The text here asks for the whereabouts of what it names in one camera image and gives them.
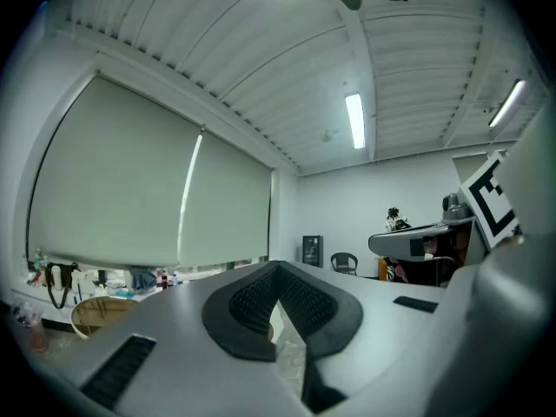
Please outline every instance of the ceiling light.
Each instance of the ceiling light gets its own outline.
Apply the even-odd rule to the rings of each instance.
[[[510,109],[510,107],[515,103],[517,98],[519,97],[521,91],[524,89],[526,84],[525,80],[516,80],[515,84],[513,85],[512,91],[510,95],[506,98],[502,106],[493,117],[493,120],[488,123],[490,128],[494,127],[498,122],[502,120],[502,117],[506,114],[506,112]]]
[[[351,124],[351,134],[354,136],[354,148],[365,147],[365,118],[363,117],[363,105],[359,94],[346,96],[347,114]]]

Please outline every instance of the black chair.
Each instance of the black chair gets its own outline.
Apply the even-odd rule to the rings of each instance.
[[[349,260],[353,260],[355,262],[355,267],[354,268],[350,268],[349,267]],[[333,254],[330,257],[330,262],[332,263],[332,268],[334,269],[335,272],[339,272],[341,274],[352,274],[354,273],[355,276],[357,276],[357,257],[354,255],[351,255],[349,253],[346,252],[340,252],[337,254]]]

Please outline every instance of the ceiling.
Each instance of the ceiling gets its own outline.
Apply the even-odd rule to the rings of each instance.
[[[338,0],[52,4],[65,23],[196,83],[301,175],[516,140],[546,100],[523,30],[500,0],[364,0],[356,13]],[[491,130],[518,78],[529,83],[525,96]],[[365,149],[353,148],[344,103],[353,92],[365,92]]]

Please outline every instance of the roller blind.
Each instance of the roller blind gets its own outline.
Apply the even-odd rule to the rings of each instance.
[[[266,255],[270,176],[258,161],[204,133],[184,211],[180,265]]]
[[[460,156],[453,158],[453,165],[455,166],[460,182],[463,183],[469,179],[475,171],[477,171],[482,164],[488,159],[487,153],[480,155]]]
[[[29,251],[143,266],[177,264],[189,162],[200,129],[100,77],[76,99],[40,169]]]

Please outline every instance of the white wall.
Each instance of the white wall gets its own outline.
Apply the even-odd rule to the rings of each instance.
[[[29,35],[35,42],[26,44],[29,54],[13,58],[0,91],[0,294],[8,303],[14,269],[25,252],[27,212],[43,153],[86,85],[83,75],[94,72],[94,50],[39,34]]]
[[[301,245],[299,232],[299,182],[285,169],[272,174],[270,205],[269,258],[295,261],[296,248]]]
[[[413,227],[439,221],[442,198],[460,186],[452,157],[508,147],[452,149],[304,177],[298,235],[323,235],[325,268],[332,254],[348,252],[359,259],[358,275],[376,276],[367,240],[386,232],[388,208],[400,209]]]

